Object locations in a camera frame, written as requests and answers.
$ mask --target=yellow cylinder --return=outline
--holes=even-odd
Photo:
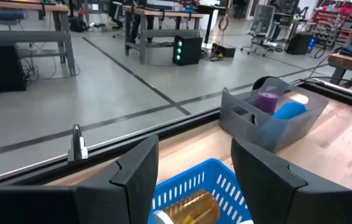
[[[215,198],[205,190],[188,195],[164,210],[153,213],[156,224],[210,224],[220,219]]]

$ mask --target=bin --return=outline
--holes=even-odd
[[[259,91],[278,95],[278,108],[287,101],[294,101],[294,96],[303,95],[307,98],[305,107],[308,111],[288,120],[273,118],[254,106]],[[243,138],[276,153],[304,137],[327,104],[328,100],[323,96],[277,78],[268,78],[259,90],[248,93],[232,95],[226,88],[223,89],[220,127],[235,138]]]

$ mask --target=metal frame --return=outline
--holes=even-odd
[[[329,85],[319,80],[305,81],[297,85],[352,106],[352,91],[337,88],[337,86]],[[67,155],[64,154],[38,164],[2,174],[0,175],[0,185],[46,184],[55,179],[116,158],[135,147],[148,136],[158,135],[159,139],[163,140],[219,118],[219,107],[193,114],[177,119],[176,121],[164,123],[134,134],[91,146],[88,148],[90,153],[89,158],[80,162],[68,163]]]
[[[69,74],[71,77],[76,76],[74,51],[72,48],[72,39],[70,36],[68,15],[65,12],[52,11],[54,19],[54,31],[1,31],[0,45],[15,44],[17,42],[57,42],[58,51],[36,51],[28,57],[51,57],[59,56],[61,63],[68,63]]]
[[[131,32],[131,22],[132,22],[132,13],[126,12],[125,15],[125,54],[129,54],[130,49],[135,49],[140,52],[140,63],[143,65],[145,63],[145,53],[147,48],[159,48],[159,47],[169,47],[168,45],[153,45],[147,46],[147,37],[174,37],[180,35],[183,37],[197,37],[199,35],[199,18],[195,18],[194,29],[193,30],[180,30],[181,17],[176,19],[176,27],[174,30],[148,30],[146,28],[146,15],[141,16],[140,23],[140,44],[134,44],[130,42],[130,32]]]

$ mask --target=office chair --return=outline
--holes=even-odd
[[[9,30],[11,30],[11,26],[18,25],[23,19],[25,19],[23,10],[0,9],[0,25],[8,26]]]
[[[273,32],[273,19],[275,7],[267,5],[256,5],[253,21],[249,27],[248,34],[252,36],[252,43],[250,46],[241,47],[240,50],[248,50],[250,53],[257,53],[259,51],[263,57],[267,53],[267,49],[262,47],[265,40],[269,39]]]

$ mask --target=concrete floor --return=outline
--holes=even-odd
[[[49,19],[38,21],[36,12],[28,15],[22,21],[23,29],[54,28]],[[92,15],[90,20],[108,19]],[[248,27],[247,21],[231,20],[224,44],[249,44]],[[197,65],[179,67],[171,63],[172,49],[153,49],[147,53],[147,64],[140,65],[138,52],[131,50],[126,56],[123,36],[113,39],[112,34],[72,34],[80,69],[77,77],[63,78],[68,71],[58,58],[54,58],[56,64],[52,58],[37,58],[34,63],[40,70],[39,81],[25,92],[0,93],[0,174],[65,154],[73,124],[83,127],[86,143],[91,146],[219,106],[224,87],[242,93],[262,76],[272,75],[286,82],[306,78],[320,62],[309,55],[268,53],[262,57],[237,50],[234,59],[201,60]],[[213,39],[218,36],[213,32]],[[55,47],[53,43],[44,45],[44,49]],[[324,77],[332,72],[324,66],[314,75]],[[53,74],[60,79],[42,79]]]

